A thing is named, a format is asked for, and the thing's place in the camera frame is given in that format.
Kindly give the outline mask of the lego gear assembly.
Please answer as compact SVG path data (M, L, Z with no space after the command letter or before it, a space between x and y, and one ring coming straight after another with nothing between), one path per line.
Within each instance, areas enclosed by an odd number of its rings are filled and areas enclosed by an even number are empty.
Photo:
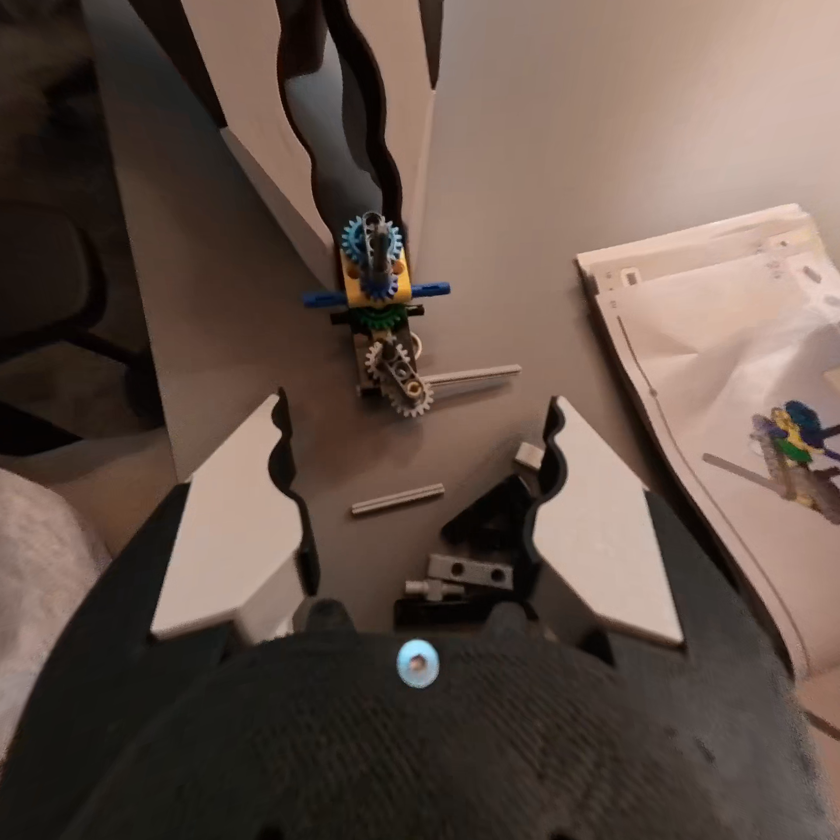
M518 364L424 374L424 346L411 321L425 314L423 300L447 296L448 283L416 284L411 278L403 231L376 212L352 217L338 245L339 290L302 297L309 310L329 310L334 326L350 329L357 392L379 396L400 417L424 415L436 386L473 385L519 375Z

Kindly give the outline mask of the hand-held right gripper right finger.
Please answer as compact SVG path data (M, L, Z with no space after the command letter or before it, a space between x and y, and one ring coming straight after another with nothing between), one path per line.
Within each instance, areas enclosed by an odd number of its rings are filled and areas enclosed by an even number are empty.
M549 401L543 442L523 533L537 564L528 602L541 624L570 645L616 632L680 647L645 483L564 397Z

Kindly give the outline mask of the grey lego axle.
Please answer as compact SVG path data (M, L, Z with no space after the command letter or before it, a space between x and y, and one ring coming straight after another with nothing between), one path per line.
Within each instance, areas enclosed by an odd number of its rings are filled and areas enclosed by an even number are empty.
M444 494L445 486L441 483L411 490L403 490L384 497L355 502L350 507L350 515L354 518L367 517L375 513L403 508L422 501L430 501Z

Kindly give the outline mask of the black bent lego beam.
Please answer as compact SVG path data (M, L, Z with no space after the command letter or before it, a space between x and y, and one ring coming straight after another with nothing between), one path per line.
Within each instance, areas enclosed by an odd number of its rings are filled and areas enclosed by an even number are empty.
M526 481L511 474L450 519L440 530L447 545L465 544L479 554L524 553L524 529L533 497Z

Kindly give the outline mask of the grey lego beam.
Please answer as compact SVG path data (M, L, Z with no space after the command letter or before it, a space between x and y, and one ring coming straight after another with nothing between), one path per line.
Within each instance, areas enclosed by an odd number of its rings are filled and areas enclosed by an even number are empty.
M506 563L460 558L432 553L427 561L427 577L440 581L513 591L513 569Z

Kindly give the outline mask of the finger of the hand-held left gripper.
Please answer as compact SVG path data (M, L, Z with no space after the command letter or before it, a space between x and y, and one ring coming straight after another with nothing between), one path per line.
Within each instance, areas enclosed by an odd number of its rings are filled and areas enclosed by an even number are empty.
M378 209L402 230L414 276L421 255L442 42L442 4L331 1L329 35L342 78L342 126L353 162L378 190L354 196L354 215Z
M281 96L277 3L182 5L224 114L227 147L297 253L333 255L333 237L313 195L311 156Z

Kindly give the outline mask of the lego instruction booklet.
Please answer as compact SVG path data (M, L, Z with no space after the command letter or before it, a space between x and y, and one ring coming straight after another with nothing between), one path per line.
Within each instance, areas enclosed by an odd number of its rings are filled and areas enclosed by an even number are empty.
M838 268L785 204L575 257L647 427L796 678L838 666Z

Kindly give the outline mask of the black office chair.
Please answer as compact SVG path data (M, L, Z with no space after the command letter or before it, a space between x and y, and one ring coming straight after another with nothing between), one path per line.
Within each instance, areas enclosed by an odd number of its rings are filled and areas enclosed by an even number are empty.
M128 238L2 202L2 456L165 428Z

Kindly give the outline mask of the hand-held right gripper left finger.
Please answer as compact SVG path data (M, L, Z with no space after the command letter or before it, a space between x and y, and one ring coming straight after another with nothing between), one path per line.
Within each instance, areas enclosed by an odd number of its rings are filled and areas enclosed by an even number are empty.
M246 644L291 635L319 591L280 388L194 471L151 623L158 641L229 624Z

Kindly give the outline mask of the grey knit sweater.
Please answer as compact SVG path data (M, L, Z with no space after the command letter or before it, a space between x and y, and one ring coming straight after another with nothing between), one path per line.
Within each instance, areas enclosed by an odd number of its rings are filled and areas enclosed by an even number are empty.
M111 562L63 497L1 471L1 761L78 606Z

